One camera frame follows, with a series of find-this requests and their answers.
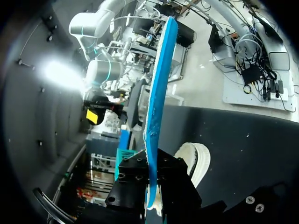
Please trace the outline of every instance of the black cable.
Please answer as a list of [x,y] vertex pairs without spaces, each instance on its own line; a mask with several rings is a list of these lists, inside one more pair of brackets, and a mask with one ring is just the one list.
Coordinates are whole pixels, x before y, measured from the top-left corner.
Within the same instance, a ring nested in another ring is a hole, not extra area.
[[[294,85],[294,87],[299,87],[299,85]],[[295,93],[299,95],[299,92],[295,91]]]
[[294,110],[294,111],[290,111],[290,110],[286,109],[286,108],[285,108],[285,103],[284,103],[284,101],[282,100],[282,98],[281,98],[281,95],[280,95],[280,94],[279,94],[279,97],[280,97],[280,99],[281,99],[281,102],[282,102],[282,105],[284,106],[284,109],[285,109],[286,111],[288,111],[288,112],[291,112],[291,113],[295,113],[295,112],[296,112],[296,108],[295,108],[295,110]]
[[228,24],[225,24],[225,23],[222,23],[222,22],[217,22],[217,23],[233,28],[231,25],[228,25]]
[[231,4],[230,2],[228,2],[229,4],[230,4],[230,6],[232,7],[232,8],[235,8],[236,10],[237,10],[237,12],[241,15],[241,17],[244,19],[244,22],[245,22],[245,24],[248,26],[248,28],[250,29],[250,31],[251,32],[253,32],[254,30],[253,30],[253,28],[252,28],[252,26],[247,22],[247,20],[245,19],[245,17],[243,16],[243,14],[233,5],[233,4]]
[[202,0],[200,0],[200,3],[201,3],[201,5],[202,5],[202,7],[203,7],[204,9],[206,9],[205,13],[208,12],[208,11],[210,11],[211,6],[208,7],[208,8],[204,7],[204,4],[202,4]]
[[252,93],[252,88],[251,88],[251,86],[248,85],[248,84],[245,84],[245,85],[243,86],[243,92],[245,92],[246,94],[251,94],[251,93]]

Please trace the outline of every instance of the black surface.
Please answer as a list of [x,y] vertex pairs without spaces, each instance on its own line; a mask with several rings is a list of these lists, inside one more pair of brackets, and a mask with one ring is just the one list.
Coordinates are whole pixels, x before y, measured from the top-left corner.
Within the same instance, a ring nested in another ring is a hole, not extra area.
[[146,30],[149,30],[153,25],[154,25],[153,20],[145,20],[145,19],[136,20],[134,27],[133,27],[133,33],[146,37],[146,35],[148,33],[148,32],[146,32]]
[[250,84],[260,80],[262,73],[257,65],[251,65],[249,68],[242,70],[241,75],[245,84]]
[[[166,105],[159,148],[174,155],[185,142],[207,146],[211,164],[197,187],[202,206],[223,200],[229,209],[261,186],[298,187],[293,182],[299,174],[298,135],[299,124],[287,120]],[[140,139],[137,148],[143,148]],[[148,212],[149,223],[160,220],[155,211]]]
[[136,85],[132,88],[129,103],[128,103],[128,111],[127,111],[127,124],[132,129],[139,121],[138,114],[138,100],[141,93],[141,88],[146,84],[145,79],[140,80]]

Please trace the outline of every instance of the white pipe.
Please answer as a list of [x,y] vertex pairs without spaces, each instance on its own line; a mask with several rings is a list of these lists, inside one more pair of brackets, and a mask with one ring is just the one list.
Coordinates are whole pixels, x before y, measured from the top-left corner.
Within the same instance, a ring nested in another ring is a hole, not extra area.
[[223,17],[228,21],[228,23],[235,29],[239,36],[244,36],[246,30],[242,27],[240,22],[234,17],[234,15],[228,11],[227,6],[218,0],[204,0],[214,9],[216,9]]
[[235,51],[235,47],[233,46],[232,42],[231,42],[231,38],[228,37],[228,32],[223,29],[219,23],[217,23],[209,14],[207,14],[205,11],[203,11],[201,8],[199,8],[197,5],[195,5],[194,3],[190,2],[189,0],[186,0],[187,2],[189,2],[189,4],[191,4],[193,7],[195,7],[196,9],[198,9],[200,12],[202,12],[207,18],[209,18],[215,25],[216,27],[218,27],[218,29],[223,33],[225,39],[228,40],[228,43],[230,45],[230,47]]

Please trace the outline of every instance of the power strip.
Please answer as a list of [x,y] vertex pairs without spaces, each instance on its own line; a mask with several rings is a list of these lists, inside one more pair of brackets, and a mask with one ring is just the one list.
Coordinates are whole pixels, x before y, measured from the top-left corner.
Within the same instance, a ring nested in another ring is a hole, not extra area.
[[282,99],[284,102],[287,102],[289,100],[288,89],[284,88],[284,93],[280,94],[280,96],[281,96],[281,98],[280,97],[276,98],[276,93],[272,92],[271,93],[271,100],[279,100],[279,101],[281,101],[281,99]]

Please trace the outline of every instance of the light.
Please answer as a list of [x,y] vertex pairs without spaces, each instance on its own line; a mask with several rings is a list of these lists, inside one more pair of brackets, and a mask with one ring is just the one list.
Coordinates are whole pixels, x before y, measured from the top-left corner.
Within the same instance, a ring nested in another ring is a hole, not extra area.
[[130,22],[130,16],[131,16],[131,13],[128,14],[127,21],[126,21],[126,27],[129,25],[129,22]]
[[110,33],[112,33],[114,31],[114,18],[111,20],[110,23]]
[[60,62],[50,62],[45,69],[47,78],[60,86],[78,90],[84,88],[84,82],[80,75]]

